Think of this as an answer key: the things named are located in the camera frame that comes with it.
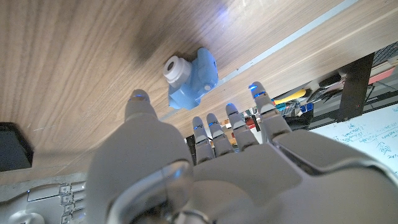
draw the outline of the cable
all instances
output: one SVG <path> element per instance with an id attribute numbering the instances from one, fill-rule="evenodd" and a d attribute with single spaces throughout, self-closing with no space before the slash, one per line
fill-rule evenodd
<path id="1" fill-rule="evenodd" d="M 372 94 L 373 90 L 374 90 L 374 85 L 372 85 L 371 92 L 370 92 L 370 93 L 369 93 L 369 95 L 366 97 L 366 99 L 365 99 L 365 103 L 368 101 L 368 99 L 369 99 L 369 97 L 371 96 L 371 94 Z"/>
<path id="2" fill-rule="evenodd" d="M 393 90 L 397 90 L 396 88 L 391 87 L 391 86 L 389 86 L 389 85 L 386 85 L 386 84 L 384 84 L 384 83 L 382 83 L 382 82 L 377 81 L 377 83 L 379 83 L 379 84 L 381 84 L 381 85 L 384 85 L 385 87 L 392 88 Z"/>

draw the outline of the yellow object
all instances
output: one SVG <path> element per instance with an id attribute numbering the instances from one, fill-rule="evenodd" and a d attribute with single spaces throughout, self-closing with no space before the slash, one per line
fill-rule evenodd
<path id="1" fill-rule="evenodd" d="M 231 138 L 231 139 L 228 139 L 229 140 L 229 143 L 231 143 L 231 145 L 236 145 L 236 139 L 235 138 Z"/>
<path id="2" fill-rule="evenodd" d="M 291 94 L 290 96 L 280 99 L 280 100 L 274 100 L 275 105 L 281 104 L 281 103 L 286 103 L 290 100 L 294 100 L 297 99 L 299 97 L 302 97 L 303 95 L 305 95 L 306 90 L 299 90 L 293 94 Z"/>

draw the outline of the robotic hand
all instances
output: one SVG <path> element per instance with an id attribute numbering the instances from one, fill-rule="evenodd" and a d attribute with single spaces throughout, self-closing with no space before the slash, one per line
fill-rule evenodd
<path id="1" fill-rule="evenodd" d="M 332 139 L 292 132 L 264 87 L 249 88 L 263 144 L 228 104 L 240 152 L 209 114 L 213 151 L 196 117 L 197 166 L 179 131 L 135 90 L 125 123 L 91 164 L 88 223 L 396 223 L 398 180 L 389 169 Z"/>

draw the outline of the wooden table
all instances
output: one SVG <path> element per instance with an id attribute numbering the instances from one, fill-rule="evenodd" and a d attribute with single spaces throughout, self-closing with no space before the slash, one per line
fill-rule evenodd
<path id="1" fill-rule="evenodd" d="M 254 106 L 254 81 L 276 96 L 397 41 L 397 21 L 396 0 L 3 0 L 0 121 L 17 123 L 35 155 L 0 184 L 86 171 L 135 88 L 187 137 L 194 116 Z M 227 82 L 174 113 L 162 67 L 202 46 Z"/>

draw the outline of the whiteboard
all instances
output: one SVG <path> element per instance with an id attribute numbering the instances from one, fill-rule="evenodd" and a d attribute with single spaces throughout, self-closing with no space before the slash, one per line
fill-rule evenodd
<path id="1" fill-rule="evenodd" d="M 311 131 L 364 152 L 398 174 L 398 105 Z"/>

